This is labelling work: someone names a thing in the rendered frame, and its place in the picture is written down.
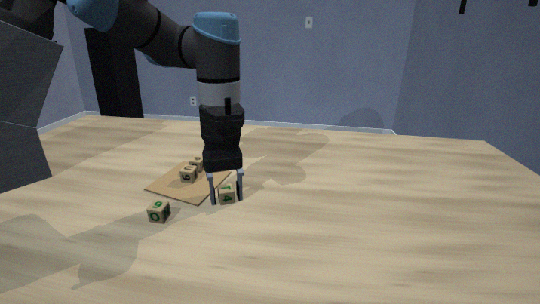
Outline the beige block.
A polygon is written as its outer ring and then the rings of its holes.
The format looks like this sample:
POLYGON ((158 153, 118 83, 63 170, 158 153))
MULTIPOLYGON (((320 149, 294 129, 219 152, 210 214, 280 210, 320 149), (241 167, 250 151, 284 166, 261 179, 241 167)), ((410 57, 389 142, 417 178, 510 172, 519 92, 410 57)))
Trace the beige block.
POLYGON ((198 173, 201 173, 204 170, 203 157, 194 155, 189 160, 189 165, 196 165, 198 168, 198 173))
POLYGON ((217 186, 220 205, 235 203, 235 190, 231 183, 217 186))
POLYGON ((169 201, 154 200, 146 209, 149 222, 164 224, 171 215, 169 201))
POLYGON ((194 183, 198 178, 198 168, 193 165, 185 165, 180 171, 180 179, 182 183, 194 183))

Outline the tan flat mat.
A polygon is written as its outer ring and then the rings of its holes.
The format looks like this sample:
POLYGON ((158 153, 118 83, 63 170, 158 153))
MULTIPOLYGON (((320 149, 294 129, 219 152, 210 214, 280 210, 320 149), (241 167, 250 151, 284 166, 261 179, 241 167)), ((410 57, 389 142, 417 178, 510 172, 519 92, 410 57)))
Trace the tan flat mat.
MULTIPOLYGON (((198 178, 194 183, 182 183, 179 171, 186 164, 189 163, 187 161, 181 162, 145 187, 144 190, 198 207, 210 195, 209 181, 207 181, 206 173, 203 170, 198 173, 198 178)), ((216 189, 231 173, 231 171, 213 173, 214 188, 216 189)))

